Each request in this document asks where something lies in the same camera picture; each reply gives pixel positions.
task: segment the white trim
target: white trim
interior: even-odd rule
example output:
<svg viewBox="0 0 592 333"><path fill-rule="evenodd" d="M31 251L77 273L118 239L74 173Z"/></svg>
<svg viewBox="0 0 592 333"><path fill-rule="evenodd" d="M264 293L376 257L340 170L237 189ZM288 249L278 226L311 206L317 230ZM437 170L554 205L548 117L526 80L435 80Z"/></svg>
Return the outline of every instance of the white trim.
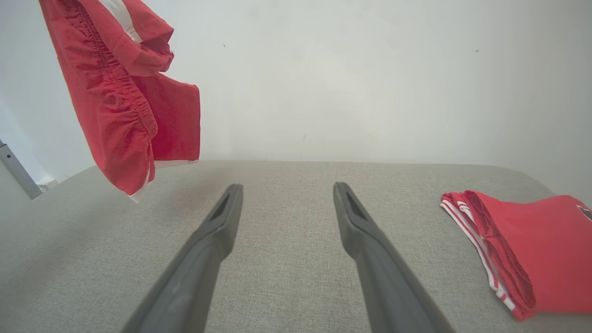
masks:
<svg viewBox="0 0 592 333"><path fill-rule="evenodd" d="M487 252L487 247L485 246L485 243L483 243L482 237L479 236L479 234L473 230L473 228L466 221L466 219L464 218L462 213L459 212L458 209L456 209L456 207L452 203L448 202L448 200L442 200L442 203L440 204L440 206L442 206L442 208L444 208L448 212L448 214L450 214L450 216L452 217L454 222L456 222L456 224L459 226L459 228L461 228L461 230L465 233L466 237L471 241L471 243L473 243L473 246L477 249L477 253L479 253L479 257L481 258L481 264L485 268L485 272L487 272L487 278L489 280L489 287L491 289L493 289L493 291L496 293L496 296L499 297L500 299L502 299L502 297L504 297L504 295L506 295L506 299L502 300L502 302L508 307L508 309L510 309L510 311L514 311L514 309L516 308L516 305L510 299L510 296L508 295L508 292L507 292L503 282L500 280L500 276L497 273L496 267L490 262L489 253ZM471 211L470 210L468 210L468 211L469 211L469 214L467 214L467 215L469 216L469 218L471 218L471 220L473 220ZM497 285L498 285L497 287L495 285L494 276L497 280Z"/></svg>
<svg viewBox="0 0 592 333"><path fill-rule="evenodd" d="M152 185L152 182L148 182L148 178L150 178L150 168L148 168L148 174L146 175L146 181L144 182L144 185L140 187L140 189L137 190L134 194L129 196L130 199L134 200L135 203L139 203L140 200L142 200L142 198L144 197L144 195L146 195L148 189Z"/></svg>
<svg viewBox="0 0 592 333"><path fill-rule="evenodd" d="M584 216L585 216L585 217L586 217L588 220L590 220L590 218L588 217L588 215L586 215L586 214L584 213L584 211L587 211L587 212L589 212L589 213L590 213L590 212L592 212L592 210L590 210L590 209L588 209L588 208L586 208L586 207L582 207L582 206L580 206L579 204L577 204L577 205L575 205L575 206L579 208L579 210L580 210L580 213L582 213L582 214L583 214L583 215L584 215Z"/></svg>
<svg viewBox="0 0 592 333"><path fill-rule="evenodd" d="M117 22L121 24L121 27L131 39L137 43L142 42L140 35L136 32L136 28L134 28L130 12L127 11L127 7L123 3L123 0L99 0L99 2L103 4Z"/></svg>
<svg viewBox="0 0 592 333"><path fill-rule="evenodd" d="M175 161L154 161L154 166L157 169L177 167L179 165L195 164L198 160L190 161L188 159L178 159Z"/></svg>
<svg viewBox="0 0 592 333"><path fill-rule="evenodd" d="M473 221L473 223L475 223L475 218L473 217L473 213L471 213L471 209L469 208L469 206L460 206L459 208L471 219L471 221ZM475 235L479 235L479 233L474 230L473 230L473 233Z"/></svg>

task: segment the white stripe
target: white stripe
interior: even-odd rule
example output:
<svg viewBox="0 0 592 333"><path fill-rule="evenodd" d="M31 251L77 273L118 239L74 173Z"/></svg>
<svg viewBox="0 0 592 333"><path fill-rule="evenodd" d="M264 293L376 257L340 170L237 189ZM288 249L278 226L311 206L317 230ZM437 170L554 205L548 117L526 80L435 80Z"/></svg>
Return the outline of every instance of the white stripe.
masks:
<svg viewBox="0 0 592 333"><path fill-rule="evenodd" d="M142 39L136 32L134 24L131 21L130 12L127 11L126 5L123 0L99 0L100 3L115 17L117 22L121 24L123 30L126 31L127 35L130 36L134 41L141 43Z"/></svg>
<svg viewBox="0 0 592 333"><path fill-rule="evenodd" d="M148 178L150 178L150 168L148 168L148 174L146 175L146 181L144 181L144 185L140 187L134 194L130 195L130 199L134 200L135 203L139 203L140 200L144 197L144 195L148 192L148 189L152 185L152 182L148 182Z"/></svg>
<svg viewBox="0 0 592 333"><path fill-rule="evenodd" d="M516 305L511 301L510 297L508 296L508 292L507 292L506 288L504 287L504 284L500 280L500 276L499 276L499 274L497 274L497 270L495 270L496 269L495 266L492 264L488 265L489 253L487 252L487 247L483 243L481 236L479 236L479 234L476 233L472 229L471 225L465 220L462 213L459 212L458 209L456 209L456 207L453 204L451 204L447 200L443 200L442 203L440 204L440 206L442 206L448 212L448 214L450 214L450 216L452 217L454 222L456 222L456 224L465 233L466 237L471 241L471 243L473 243L473 246L477 249L477 253L479 253L479 257L481 258L481 264L485 268L485 272L487 272L487 278L489 280L489 287L491 289L493 289L493 291L496 293L496 296L499 297L500 299L505 294L506 299L503 301L503 303L508 307L508 309L510 309L510 311L514 311L514 308L516 308ZM462 222L460 220L456 219L456 216L452 212L454 212L459 217L459 219L462 220ZM496 285L494 284L494 279L493 279L494 274L497 278L498 288L496 288Z"/></svg>
<svg viewBox="0 0 592 333"><path fill-rule="evenodd" d="M462 206L461 210L463 212L465 212L465 214L471 219L471 221L473 221L473 223L475 223L475 218L473 217L473 213L471 213L471 209L468 206Z"/></svg>

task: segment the black logo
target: black logo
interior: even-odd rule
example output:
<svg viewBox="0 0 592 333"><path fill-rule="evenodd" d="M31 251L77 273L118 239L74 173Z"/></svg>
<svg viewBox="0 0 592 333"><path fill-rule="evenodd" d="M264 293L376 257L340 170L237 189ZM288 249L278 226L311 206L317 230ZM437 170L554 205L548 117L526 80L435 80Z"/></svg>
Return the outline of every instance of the black logo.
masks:
<svg viewBox="0 0 592 333"><path fill-rule="evenodd" d="M578 206L578 208L582 211L582 213L584 215L586 215L586 217L588 218L588 220L592 221L592 213L589 210L587 210L585 208L582 208L580 206Z"/></svg>

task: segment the gray fabric surface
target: gray fabric surface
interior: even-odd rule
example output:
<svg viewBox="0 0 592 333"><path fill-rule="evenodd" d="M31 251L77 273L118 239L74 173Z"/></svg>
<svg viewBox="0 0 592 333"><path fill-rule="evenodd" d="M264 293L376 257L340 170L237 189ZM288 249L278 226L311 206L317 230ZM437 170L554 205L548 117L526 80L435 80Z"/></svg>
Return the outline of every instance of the gray fabric surface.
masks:
<svg viewBox="0 0 592 333"><path fill-rule="evenodd" d="M490 166L200 162L158 170L140 204L96 168L0 224L0 332L118 332L231 183L244 184L234 251L218 275L208 332L368 332L332 185L346 181L458 332L587 332L590 315L517 322L489 289L477 252L439 207L473 189L548 196Z"/></svg>

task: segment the folded clothing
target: folded clothing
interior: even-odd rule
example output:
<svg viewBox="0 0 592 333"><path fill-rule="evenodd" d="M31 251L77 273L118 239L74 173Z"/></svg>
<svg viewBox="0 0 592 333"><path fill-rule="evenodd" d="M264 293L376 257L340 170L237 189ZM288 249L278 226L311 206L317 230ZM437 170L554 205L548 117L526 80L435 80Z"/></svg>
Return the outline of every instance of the folded clothing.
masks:
<svg viewBox="0 0 592 333"><path fill-rule="evenodd" d="M592 214L570 196L536 203L446 193L441 206L475 245L490 287L520 321L592 312Z"/></svg>

